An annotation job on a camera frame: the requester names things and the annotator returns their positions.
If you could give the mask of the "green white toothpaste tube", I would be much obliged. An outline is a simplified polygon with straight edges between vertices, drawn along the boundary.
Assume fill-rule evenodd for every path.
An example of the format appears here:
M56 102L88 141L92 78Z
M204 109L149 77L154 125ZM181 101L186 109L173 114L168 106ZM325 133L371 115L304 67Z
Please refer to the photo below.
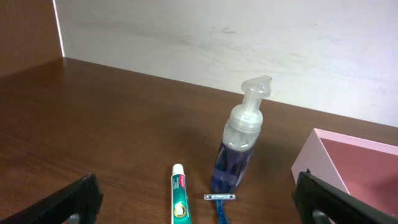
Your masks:
M192 224L183 165L174 164L171 175L171 224Z

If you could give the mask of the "foam pump bottle blue liquid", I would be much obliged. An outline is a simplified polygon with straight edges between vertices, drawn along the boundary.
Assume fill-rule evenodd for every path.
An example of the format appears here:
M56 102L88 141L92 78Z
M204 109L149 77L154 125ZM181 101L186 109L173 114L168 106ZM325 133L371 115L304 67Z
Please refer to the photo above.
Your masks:
M220 148L211 177L214 194L232 194L238 188L261 132L261 102L271 94L270 76L246 80L241 89L243 100L230 112L224 126Z

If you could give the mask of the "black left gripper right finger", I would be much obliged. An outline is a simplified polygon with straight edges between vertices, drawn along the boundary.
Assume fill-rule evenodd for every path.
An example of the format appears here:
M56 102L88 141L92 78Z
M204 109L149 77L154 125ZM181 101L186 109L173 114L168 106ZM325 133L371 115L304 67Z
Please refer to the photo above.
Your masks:
M302 223L397 224L397 218L337 189L309 170L299 173L292 196Z

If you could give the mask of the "blue disposable razor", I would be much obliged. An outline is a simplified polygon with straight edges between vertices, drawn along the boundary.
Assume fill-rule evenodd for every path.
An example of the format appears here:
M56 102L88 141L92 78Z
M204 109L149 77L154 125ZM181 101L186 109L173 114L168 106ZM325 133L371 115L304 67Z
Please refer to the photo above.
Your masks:
M216 213L218 217L218 223L219 224L228 224L228 218L225 215L224 212L224 202L225 201L230 201L230 200L235 200L236 196L235 194L205 194L204 195L204 200L209 200L213 201L216 205Z

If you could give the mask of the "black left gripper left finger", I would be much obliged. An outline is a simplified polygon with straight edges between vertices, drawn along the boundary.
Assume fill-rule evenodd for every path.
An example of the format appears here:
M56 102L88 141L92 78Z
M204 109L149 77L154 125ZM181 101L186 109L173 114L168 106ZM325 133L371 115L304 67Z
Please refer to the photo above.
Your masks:
M72 215L78 215L79 223L94 224L102 201L98 179L89 174L1 220L1 224L63 223Z

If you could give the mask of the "pink white open box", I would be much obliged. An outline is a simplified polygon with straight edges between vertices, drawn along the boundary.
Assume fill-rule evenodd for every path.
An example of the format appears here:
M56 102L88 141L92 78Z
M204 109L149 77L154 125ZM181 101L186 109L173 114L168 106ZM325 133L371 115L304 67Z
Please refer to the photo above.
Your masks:
M397 217L397 147L344 134L313 129L291 168Z

